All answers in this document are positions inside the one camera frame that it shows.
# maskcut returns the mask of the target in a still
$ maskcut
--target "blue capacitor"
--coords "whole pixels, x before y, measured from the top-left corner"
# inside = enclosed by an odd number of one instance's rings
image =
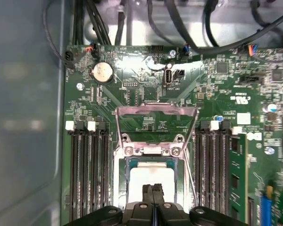
[[[261,197],[261,225],[272,225],[272,201],[266,196]]]
[[[216,117],[216,120],[217,120],[218,122],[222,122],[222,121],[224,120],[224,117],[223,117],[222,115],[218,115],[218,116]]]

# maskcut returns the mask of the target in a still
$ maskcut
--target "chip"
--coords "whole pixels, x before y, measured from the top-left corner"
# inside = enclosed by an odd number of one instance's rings
[[[226,62],[217,62],[216,63],[216,72],[220,74],[227,73],[227,63]]]
[[[197,93],[197,99],[203,100],[204,99],[204,93]]]
[[[274,69],[272,71],[272,81],[282,81],[282,77],[283,77],[283,70]]]

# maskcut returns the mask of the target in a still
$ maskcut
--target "black cable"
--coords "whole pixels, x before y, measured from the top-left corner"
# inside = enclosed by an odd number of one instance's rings
[[[148,0],[147,1],[147,4],[148,4],[148,21],[149,21],[149,24],[150,24],[150,27],[152,28],[152,30],[154,31],[154,33],[160,37],[161,39],[165,40],[166,42],[170,43],[171,45],[173,46],[177,46],[176,43],[174,43],[173,41],[171,41],[169,38],[167,38],[163,32],[161,32],[160,29],[157,28],[153,18],[152,18],[152,12],[153,12],[153,3],[152,3],[152,0]]]
[[[94,31],[96,33],[96,36],[98,37],[99,43],[101,45],[105,45],[105,41],[104,41],[104,37],[102,36],[101,30],[99,28],[99,25],[97,24],[96,20],[95,20],[95,16],[93,14],[93,11],[91,10],[91,8],[89,7],[88,1],[85,1],[85,6],[88,12],[88,15],[90,17],[91,23],[93,25]]]
[[[119,46],[122,42],[124,25],[125,25],[125,5],[126,0],[121,0],[119,6],[123,8],[123,11],[118,12],[118,19],[117,19],[117,34],[115,36],[114,45]]]
[[[256,21],[256,23],[258,25],[260,25],[261,27],[269,26],[270,23],[265,22],[262,19],[261,15],[259,14],[259,12],[258,12],[259,7],[260,7],[260,1],[259,0],[251,0],[250,1],[251,14],[252,14],[254,20]],[[281,40],[282,40],[282,43],[283,43],[283,31],[280,28],[274,27],[270,31],[279,35]]]
[[[111,41],[110,41],[110,38],[109,38],[109,35],[108,35],[108,32],[107,32],[107,29],[105,27],[105,24],[103,22],[102,17],[100,16],[98,9],[96,8],[95,3],[92,0],[86,0],[86,2],[89,5],[92,12],[94,13],[96,23],[99,25],[99,28],[102,32],[102,35],[103,35],[103,38],[104,38],[104,41],[105,41],[105,44],[111,45]]]
[[[73,23],[73,34],[72,34],[72,44],[76,45],[77,44],[77,23],[78,23],[78,1],[74,1],[74,23]]]
[[[124,24],[125,24],[125,14],[124,12],[118,13],[118,20],[117,20],[117,34],[115,36],[114,45],[119,46],[122,41],[123,31],[124,31]]]
[[[85,56],[86,52],[81,53],[77,58],[75,58],[73,61],[71,60],[66,60],[64,57],[62,57],[59,53],[59,51],[57,50],[57,48],[55,47],[55,45],[53,44],[49,29],[48,29],[48,24],[47,24],[47,10],[48,8],[51,6],[51,4],[53,3],[54,0],[51,0],[50,2],[48,2],[47,6],[44,8],[43,10],[43,25],[44,25],[44,29],[45,29],[45,34],[46,34],[46,38],[48,40],[48,43],[51,47],[51,49],[53,50],[53,53],[65,64],[75,64],[78,63],[83,56]]]
[[[77,18],[77,44],[83,45],[84,40],[84,5],[83,0],[78,1],[78,18]]]
[[[274,27],[278,26],[280,23],[283,22],[283,16],[281,16],[280,18],[278,18],[277,20],[275,20],[274,22],[272,22],[270,25],[266,26],[265,28],[263,28],[261,31],[245,38],[242,39],[240,41],[237,41],[235,43],[226,45],[226,46],[222,46],[222,47],[215,47],[215,48],[198,48],[196,46],[196,44],[194,43],[194,41],[192,40],[192,38],[190,37],[187,29],[185,28],[183,21],[178,13],[177,7],[174,4],[174,0],[165,0],[166,3],[166,8],[171,16],[171,19],[177,29],[177,31],[179,32],[179,34],[183,37],[184,40],[186,40],[186,42],[190,45],[191,49],[194,50],[195,52],[199,53],[199,54],[205,54],[205,55],[210,55],[210,54],[219,54],[225,51],[228,51],[229,49],[232,48],[237,48],[240,47],[244,44],[250,43],[258,38],[260,38],[261,36],[263,36],[264,34],[266,34],[267,32],[269,32],[271,29],[273,29]]]
[[[205,25],[208,39],[214,47],[219,47],[219,45],[217,44],[212,34],[210,20],[211,20],[211,14],[216,9],[217,4],[218,4],[218,0],[208,0],[204,7],[204,25]]]

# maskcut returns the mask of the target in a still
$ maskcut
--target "white sticker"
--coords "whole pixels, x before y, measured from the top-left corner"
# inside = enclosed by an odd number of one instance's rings
[[[250,113],[237,113],[238,125],[250,125]]]

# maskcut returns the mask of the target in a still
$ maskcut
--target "integrated circuit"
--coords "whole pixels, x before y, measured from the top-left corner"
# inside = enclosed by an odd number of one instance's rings
[[[216,63],[216,73],[218,73],[218,74],[227,74],[228,73],[227,62],[217,62]]]
[[[272,70],[272,81],[282,81],[283,80],[283,70],[274,69]]]

